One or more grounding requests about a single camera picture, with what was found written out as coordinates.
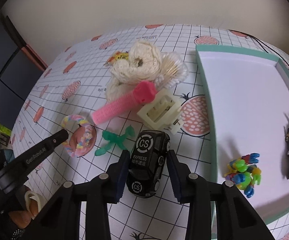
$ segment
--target pink bristle brush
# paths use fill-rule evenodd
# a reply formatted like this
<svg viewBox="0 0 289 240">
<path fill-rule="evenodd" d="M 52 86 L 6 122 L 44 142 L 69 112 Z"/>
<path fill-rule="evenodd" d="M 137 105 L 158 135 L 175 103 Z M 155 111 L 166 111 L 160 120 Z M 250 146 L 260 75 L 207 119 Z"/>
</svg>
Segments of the pink bristle brush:
<svg viewBox="0 0 289 240">
<path fill-rule="evenodd" d="M 96 125 L 104 123 L 138 105 L 152 102 L 156 94 L 155 84 L 141 81 L 134 90 L 93 112 L 92 120 Z"/>
</svg>

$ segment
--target strawberry print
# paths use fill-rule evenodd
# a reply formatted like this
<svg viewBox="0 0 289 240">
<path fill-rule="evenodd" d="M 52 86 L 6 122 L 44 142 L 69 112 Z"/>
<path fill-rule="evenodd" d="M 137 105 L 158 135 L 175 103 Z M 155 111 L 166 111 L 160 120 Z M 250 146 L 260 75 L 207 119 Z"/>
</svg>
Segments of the strawberry print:
<svg viewBox="0 0 289 240">
<path fill-rule="evenodd" d="M 69 97 L 74 95 L 74 93 L 78 90 L 79 87 L 80 87 L 80 81 L 75 81 L 71 83 L 70 85 L 68 85 L 62 94 L 62 99 L 67 101 Z"/>
<path fill-rule="evenodd" d="M 48 89 L 49 85 L 46 85 L 43 90 L 40 92 L 40 98 L 43 96 L 43 94 L 46 92 L 46 90 Z"/>
<path fill-rule="evenodd" d="M 213 45 L 218 45 L 219 41 L 214 38 L 214 37 L 210 37 L 210 36 L 200 36 L 195 39 L 194 41 L 195 44 L 213 44 Z"/>
<path fill-rule="evenodd" d="M 31 103 L 31 100 L 29 100 L 29 101 L 27 102 L 27 104 L 26 104 L 25 107 L 24 107 L 24 110 L 27 110 L 27 108 L 29 107 L 30 103 Z"/>
<path fill-rule="evenodd" d="M 155 28 L 158 28 L 160 26 L 162 26 L 163 24 L 152 24 L 152 25 L 146 25 L 145 27 L 147 29 L 155 29 Z"/>
<path fill-rule="evenodd" d="M 289 233 L 287 233 L 281 240 L 289 240 Z"/>
<path fill-rule="evenodd" d="M 39 121 L 40 117 L 42 116 L 43 114 L 43 110 L 44 110 L 44 107 L 39 107 L 38 111 L 36 112 L 34 118 L 33 118 L 33 121 L 36 123 Z"/>
<path fill-rule="evenodd" d="M 76 53 L 77 53 L 77 51 L 71 52 L 71 53 L 69 54 L 69 56 L 68 56 L 64 61 L 68 61 L 68 60 L 71 59 Z"/>
<path fill-rule="evenodd" d="M 244 34 L 244 33 L 241 33 L 241 32 L 237 32 L 237 31 L 232 31 L 232 30 L 229 30 L 232 34 L 234 35 L 237 35 L 239 37 L 244 37 L 244 38 L 247 38 L 248 35 Z"/>
<path fill-rule="evenodd" d="M 43 167 L 43 163 L 40 163 L 37 167 L 35 167 L 35 170 L 39 171 L 42 169 L 42 167 Z"/>
<path fill-rule="evenodd" d="M 204 136 L 210 132 L 206 97 L 198 95 L 189 98 L 188 95 L 189 93 L 182 96 L 186 101 L 181 107 L 181 116 L 184 122 L 181 129 L 194 137 Z"/>
<path fill-rule="evenodd" d="M 21 142 L 21 141 L 23 140 L 25 131 L 26 131 L 26 129 L 25 129 L 25 127 L 24 127 L 24 128 L 22 129 L 22 131 L 21 131 L 20 138 L 19 138 L 19 142 Z"/>
<path fill-rule="evenodd" d="M 15 140 L 15 134 L 13 135 L 12 139 L 11 139 L 11 144 L 13 145 L 14 143 L 14 140 Z"/>
<path fill-rule="evenodd" d="M 99 49 L 107 49 L 109 46 L 115 44 L 118 41 L 118 39 L 111 39 L 105 43 L 102 43 L 99 47 Z"/>
<path fill-rule="evenodd" d="M 70 69 L 72 69 L 74 67 L 74 65 L 76 65 L 76 61 L 70 63 L 69 65 L 67 65 L 67 67 L 64 69 L 63 73 L 68 73 Z"/>
<path fill-rule="evenodd" d="M 102 35 L 99 35 L 99 36 L 94 36 L 91 41 L 96 41 L 98 38 L 100 38 Z"/>
<path fill-rule="evenodd" d="M 45 75 L 44 75 L 43 77 L 48 76 L 48 75 L 50 74 L 51 70 L 52 70 L 52 68 L 50 68 L 50 69 L 45 73 Z"/>
</svg>

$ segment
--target green toy figure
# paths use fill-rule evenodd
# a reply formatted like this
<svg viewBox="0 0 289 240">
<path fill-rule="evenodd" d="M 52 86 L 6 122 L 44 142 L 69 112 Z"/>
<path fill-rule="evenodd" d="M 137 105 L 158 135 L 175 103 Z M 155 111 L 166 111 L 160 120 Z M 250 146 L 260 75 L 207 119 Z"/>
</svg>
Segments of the green toy figure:
<svg viewBox="0 0 289 240">
<path fill-rule="evenodd" d="M 235 159 L 227 164 L 227 167 L 231 172 L 245 172 L 248 169 L 245 160 Z"/>
<path fill-rule="evenodd" d="M 103 131 L 102 132 L 102 138 L 105 139 L 106 141 L 109 141 L 105 146 L 97 149 L 94 153 L 95 156 L 101 156 L 103 154 L 105 154 L 108 150 L 111 149 L 111 147 L 114 144 L 117 144 L 117 146 L 121 149 L 121 150 L 127 150 L 127 148 L 123 145 L 123 142 L 125 141 L 125 139 L 130 136 L 130 137 L 134 137 L 135 133 L 134 133 L 134 129 L 131 125 L 129 125 L 126 128 L 126 131 L 123 135 L 117 135 L 115 133 L 109 132 L 109 131 Z"/>
</svg>

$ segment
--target grid patterned tablecloth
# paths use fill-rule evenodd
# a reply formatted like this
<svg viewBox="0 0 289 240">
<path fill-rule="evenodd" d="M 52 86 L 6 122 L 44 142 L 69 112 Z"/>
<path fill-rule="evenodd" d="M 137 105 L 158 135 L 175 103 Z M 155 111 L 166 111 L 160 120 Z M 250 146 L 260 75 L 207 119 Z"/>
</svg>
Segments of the grid patterned tablecloth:
<svg viewBox="0 0 289 240">
<path fill-rule="evenodd" d="M 116 51 L 128 51 L 137 39 L 145 39 L 161 48 L 162 52 L 178 52 L 190 71 L 185 82 L 174 88 L 174 95 L 189 98 L 204 95 L 200 72 L 195 58 L 195 44 L 222 44 L 248 49 L 278 52 L 289 63 L 289 56 L 267 44 L 261 47 L 252 37 L 237 32 L 213 29 L 199 25 L 147 25 L 101 35 L 73 45 L 61 53 L 43 73 L 29 94 L 12 131 L 12 144 L 16 156 L 42 139 L 61 129 L 60 122 L 68 114 L 89 114 L 106 103 L 105 89 L 110 80 L 110 68 L 104 63 Z M 68 101 L 62 99 L 66 87 L 80 81 L 80 87 Z M 131 151 L 134 141 L 146 127 L 136 115 L 136 110 L 124 113 L 109 122 L 99 125 L 95 147 L 81 158 L 71 158 L 62 146 L 57 147 L 36 171 L 28 177 L 27 185 L 48 200 L 62 183 L 72 180 L 75 184 L 90 181 L 106 171 L 111 163 L 117 162 L 121 154 L 114 147 L 105 155 L 95 157 L 94 151 L 106 143 L 101 132 L 109 130 L 123 134 L 132 125 L 136 136 L 126 140 Z M 66 128 L 72 134 L 77 124 Z M 210 138 L 208 134 L 195 135 L 186 129 L 171 135 L 171 149 L 180 162 L 187 163 L 192 172 L 210 178 Z M 80 238 L 85 238 L 85 210 L 82 204 L 80 218 Z M 188 205 L 177 203 L 171 188 L 166 168 L 160 181 L 157 195 L 142 199 L 135 197 L 125 187 L 123 197 L 117 205 L 108 205 L 112 239 L 133 240 L 135 232 L 142 237 L 162 240 L 184 239 L 187 226 Z M 268 225 L 275 239 L 282 239 L 289 233 L 289 213 Z"/>
</svg>

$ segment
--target white yarn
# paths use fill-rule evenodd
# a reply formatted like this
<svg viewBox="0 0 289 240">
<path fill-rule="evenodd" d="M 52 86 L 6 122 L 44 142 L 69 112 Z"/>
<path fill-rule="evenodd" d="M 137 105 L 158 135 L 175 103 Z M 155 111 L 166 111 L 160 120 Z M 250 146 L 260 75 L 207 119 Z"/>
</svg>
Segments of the white yarn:
<svg viewBox="0 0 289 240">
<path fill-rule="evenodd" d="M 114 101 L 132 91 L 135 87 L 136 85 L 123 84 L 112 76 L 107 84 L 107 90 L 105 92 L 106 99 L 108 102 Z"/>
<path fill-rule="evenodd" d="M 113 101 L 131 91 L 142 80 L 154 81 L 160 73 L 161 54 L 148 41 L 137 41 L 129 51 L 129 59 L 117 60 L 111 69 L 106 98 Z"/>
</svg>

